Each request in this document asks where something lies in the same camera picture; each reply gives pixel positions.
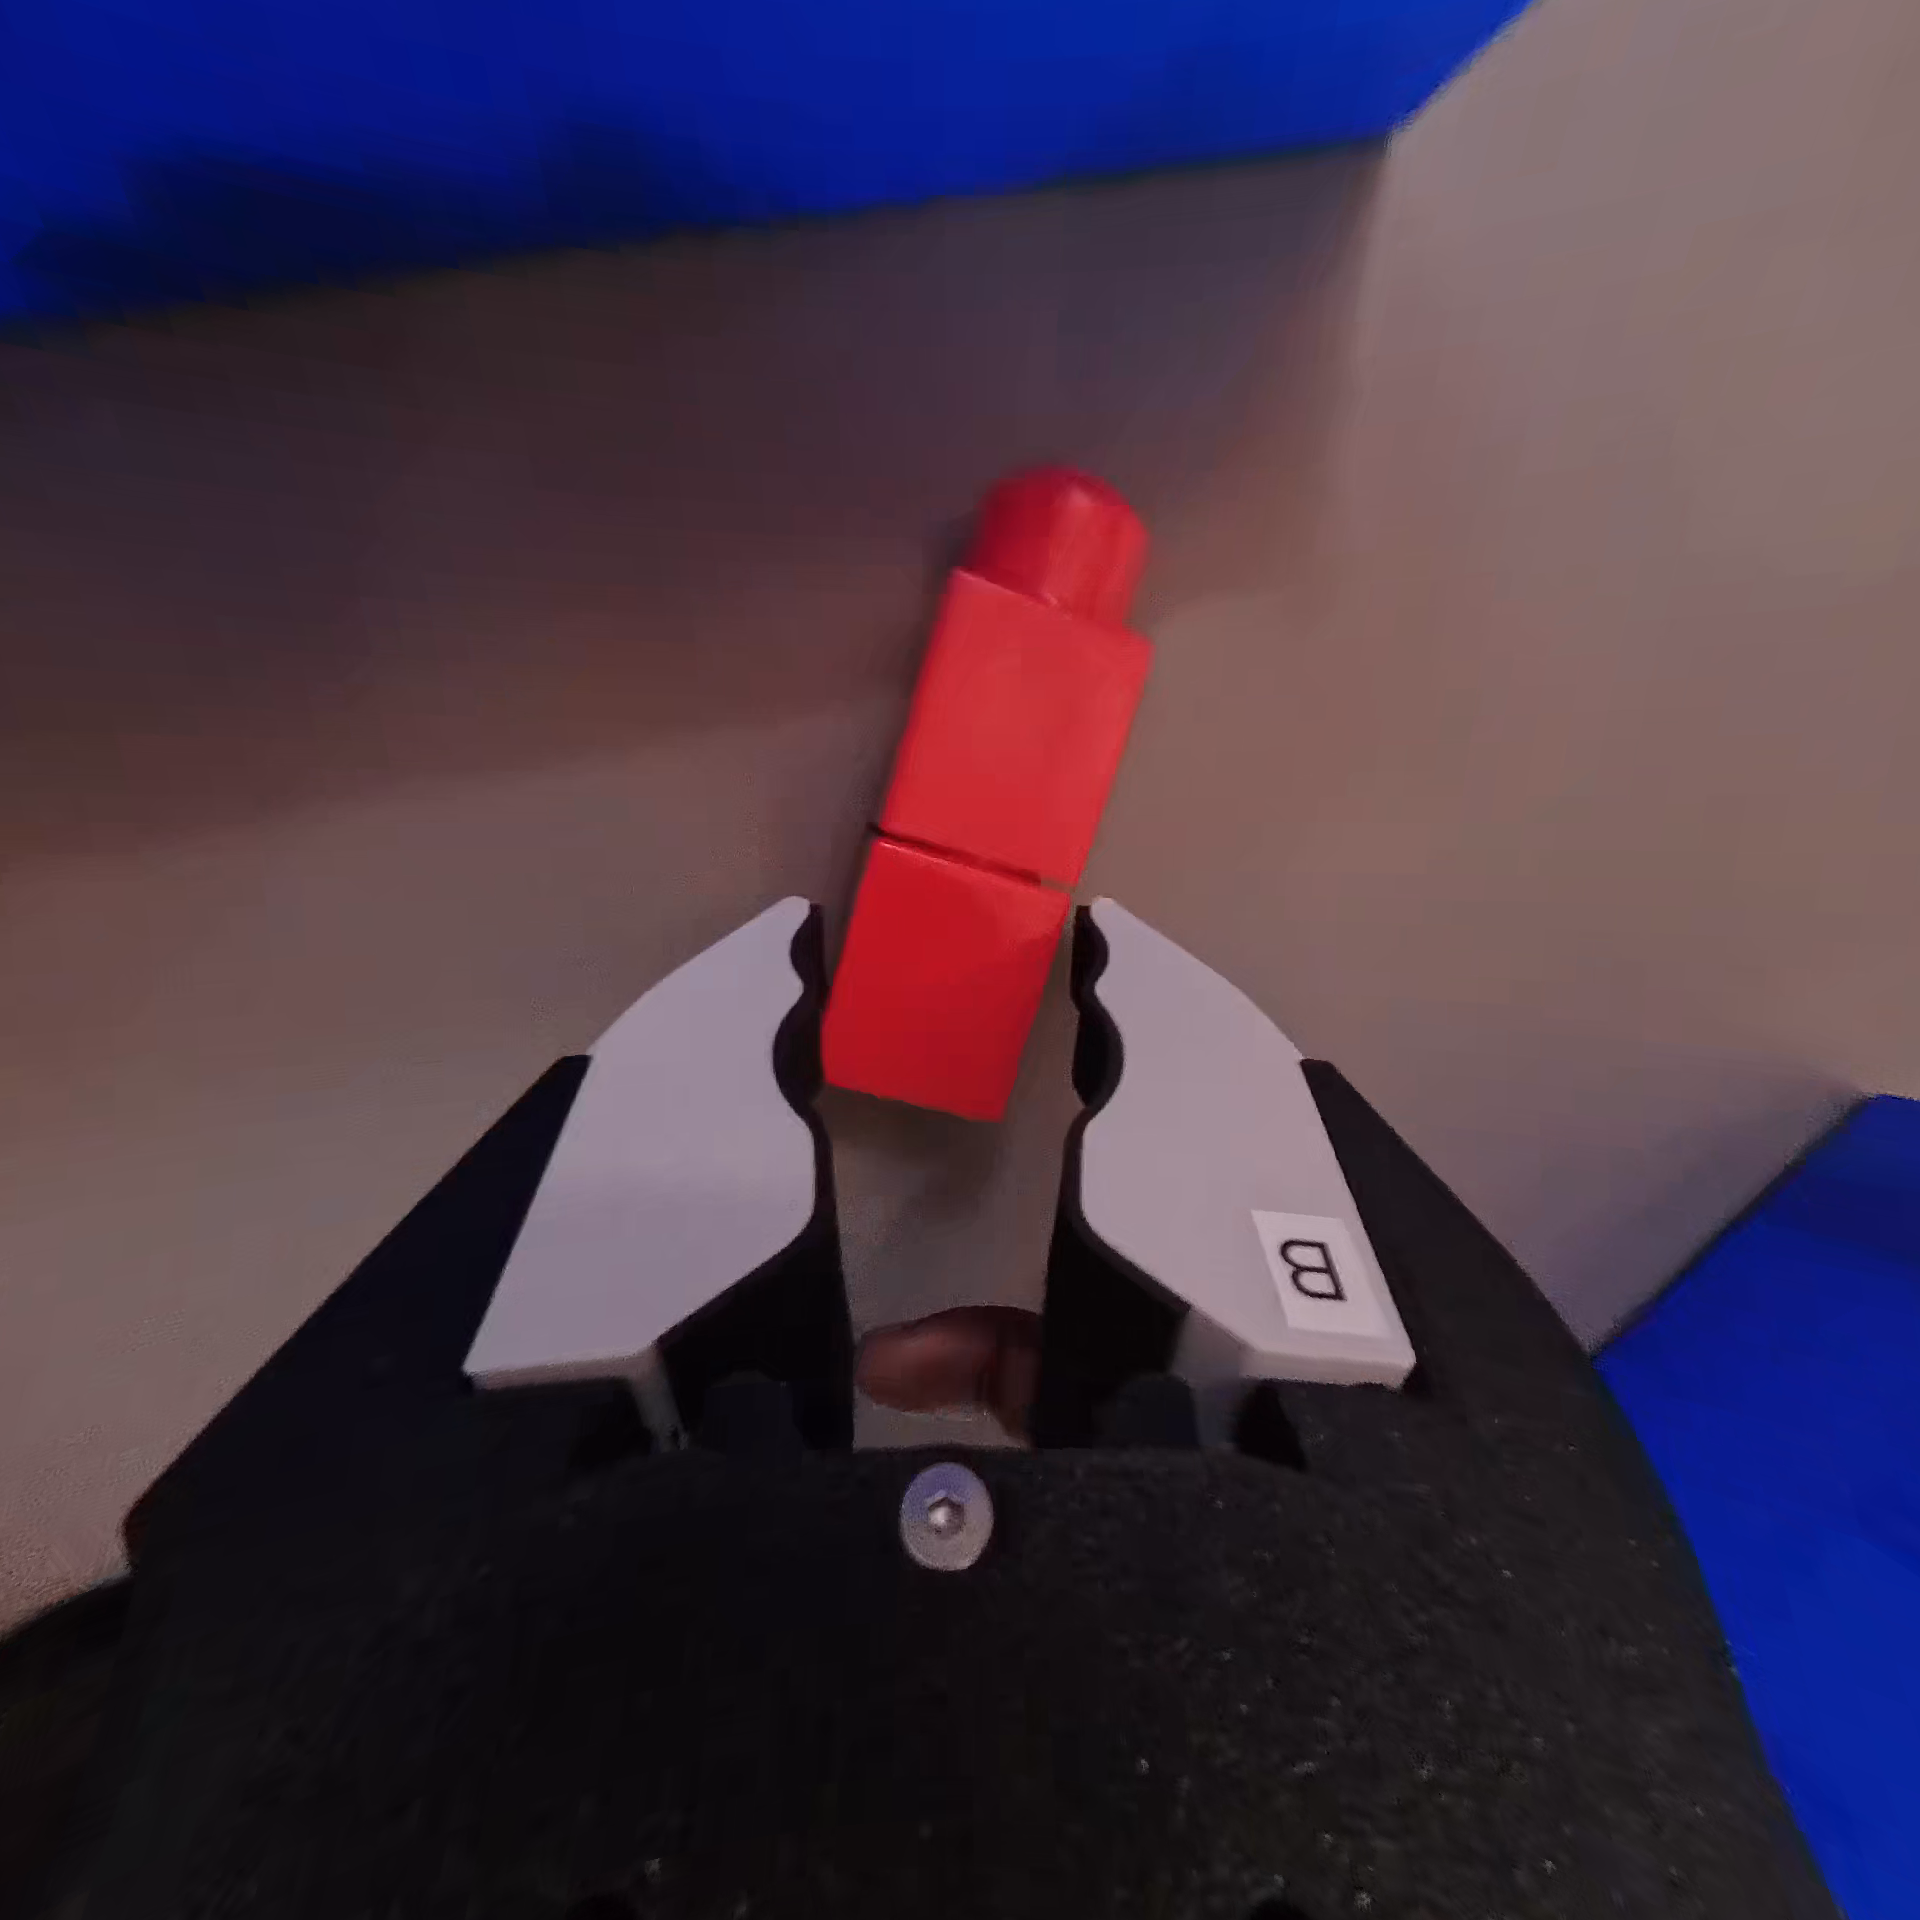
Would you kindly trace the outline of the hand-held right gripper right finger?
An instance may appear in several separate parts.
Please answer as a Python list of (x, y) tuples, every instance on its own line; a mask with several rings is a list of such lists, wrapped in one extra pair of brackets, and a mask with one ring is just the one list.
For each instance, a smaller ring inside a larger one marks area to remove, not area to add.
[(1266, 1383), (1418, 1374), (1302, 1051), (1247, 994), (1113, 899), (1080, 906), (1038, 1445), (1113, 1445), (1129, 1388), (1175, 1382), (1197, 1445)]

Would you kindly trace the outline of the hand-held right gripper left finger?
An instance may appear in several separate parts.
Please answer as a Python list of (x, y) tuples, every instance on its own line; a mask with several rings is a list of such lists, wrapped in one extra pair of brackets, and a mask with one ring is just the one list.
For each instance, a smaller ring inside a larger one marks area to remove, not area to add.
[(821, 1121), (824, 912), (779, 899), (587, 1051), (494, 1301), (474, 1388), (621, 1382), (687, 1445), (768, 1378), (802, 1445), (851, 1445), (851, 1308)]

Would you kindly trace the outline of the blue plastic bin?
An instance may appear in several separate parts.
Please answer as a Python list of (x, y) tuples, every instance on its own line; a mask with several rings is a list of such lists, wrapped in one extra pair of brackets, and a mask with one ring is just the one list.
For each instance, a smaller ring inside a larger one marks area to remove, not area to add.
[(1916, 1099), (1868, 1098), (1598, 1355), (1848, 1918), (1916, 1918)]
[(1381, 140), (1524, 4), (2, 4), (2, 336)]

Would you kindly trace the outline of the person's right hand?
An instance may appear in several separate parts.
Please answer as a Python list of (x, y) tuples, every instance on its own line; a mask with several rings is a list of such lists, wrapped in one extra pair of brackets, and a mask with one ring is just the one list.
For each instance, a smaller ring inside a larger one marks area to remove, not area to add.
[(887, 1409), (983, 1409), (1025, 1433), (1040, 1371), (1040, 1316), (1008, 1305), (940, 1308), (872, 1330), (855, 1388)]

